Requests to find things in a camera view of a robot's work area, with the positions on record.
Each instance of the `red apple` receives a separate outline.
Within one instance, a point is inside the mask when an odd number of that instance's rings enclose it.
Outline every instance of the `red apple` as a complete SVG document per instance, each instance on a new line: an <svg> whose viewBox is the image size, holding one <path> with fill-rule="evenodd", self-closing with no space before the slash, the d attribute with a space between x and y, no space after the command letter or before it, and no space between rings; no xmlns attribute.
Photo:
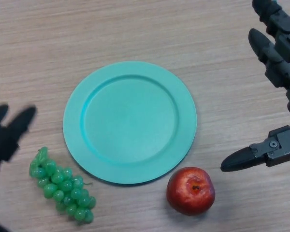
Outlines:
<svg viewBox="0 0 290 232"><path fill-rule="evenodd" d="M215 189L206 171L186 167L171 176L166 197L173 209L193 216L204 213L213 205Z"/></svg>

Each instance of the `screw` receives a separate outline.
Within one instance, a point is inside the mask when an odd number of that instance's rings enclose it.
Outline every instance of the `screw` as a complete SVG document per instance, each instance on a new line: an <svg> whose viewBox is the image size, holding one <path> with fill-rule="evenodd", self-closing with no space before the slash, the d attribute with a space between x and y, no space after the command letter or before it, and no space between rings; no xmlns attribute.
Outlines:
<svg viewBox="0 0 290 232"><path fill-rule="evenodd" d="M278 146L278 143L276 141L271 141L270 142L270 147L271 148L276 148Z"/></svg>

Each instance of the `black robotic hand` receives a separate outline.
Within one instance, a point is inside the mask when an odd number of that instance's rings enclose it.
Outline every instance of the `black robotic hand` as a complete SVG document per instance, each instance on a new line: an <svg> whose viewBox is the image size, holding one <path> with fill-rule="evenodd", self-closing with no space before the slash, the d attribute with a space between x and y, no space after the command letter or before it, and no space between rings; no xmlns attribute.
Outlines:
<svg viewBox="0 0 290 232"><path fill-rule="evenodd" d="M8 112L8 105L0 105L0 123ZM18 149L18 141L21 136L28 130L36 114L35 106L28 106L21 111L16 117L7 125L0 124L0 164L2 161L8 162L12 155ZM5 228L0 226L0 232L8 232Z"/></svg>
<svg viewBox="0 0 290 232"><path fill-rule="evenodd" d="M248 40L260 62L266 67L265 76L276 87L286 89L290 112L290 16L272 0L253 0L252 6L266 25L266 32L275 38L273 44L265 35L251 29ZM221 164L223 172L238 171L262 163L268 167L290 160L290 126L270 131L258 144L251 144L228 156Z"/></svg>

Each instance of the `wood grain surface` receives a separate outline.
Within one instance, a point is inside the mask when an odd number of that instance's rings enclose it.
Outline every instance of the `wood grain surface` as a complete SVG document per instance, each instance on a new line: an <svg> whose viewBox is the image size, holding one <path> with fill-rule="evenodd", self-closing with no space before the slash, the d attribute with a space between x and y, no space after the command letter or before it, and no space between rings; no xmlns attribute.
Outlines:
<svg viewBox="0 0 290 232"><path fill-rule="evenodd" d="M290 0L281 0L290 14ZM34 103L38 115L11 163L1 166L0 223L12 232L290 232L290 162L222 173L232 152L290 125L287 98L264 76L248 43L265 32L251 0L0 0L0 102L10 114ZM88 74L123 60L156 63L189 88L198 110L195 142L177 169L211 176L216 201L186 217L165 200L169 173L138 187L118 187L82 172L62 135L69 95ZM97 198L95 221L60 216L29 177L46 145L61 166L84 176Z"/></svg>

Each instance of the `wooden table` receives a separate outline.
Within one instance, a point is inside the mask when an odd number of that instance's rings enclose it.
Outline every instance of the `wooden table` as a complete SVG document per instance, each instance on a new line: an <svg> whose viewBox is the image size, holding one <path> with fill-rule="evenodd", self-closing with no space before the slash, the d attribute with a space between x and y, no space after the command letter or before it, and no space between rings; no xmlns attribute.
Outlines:
<svg viewBox="0 0 290 232"><path fill-rule="evenodd" d="M281 0L290 14L290 0ZM38 116L21 149L0 172L0 223L13 232L290 232L290 162L222 173L232 152L290 125L287 98L263 75L250 28L265 31L250 0L0 0L0 102L10 115L34 103ZM192 149L177 167L211 176L216 201L202 217L172 210L172 173L139 187L116 187L83 173L62 136L62 116L77 84L99 67L143 60L175 73L198 110ZM46 145L61 166L84 176L97 198L95 221L76 226L29 177Z"/></svg>

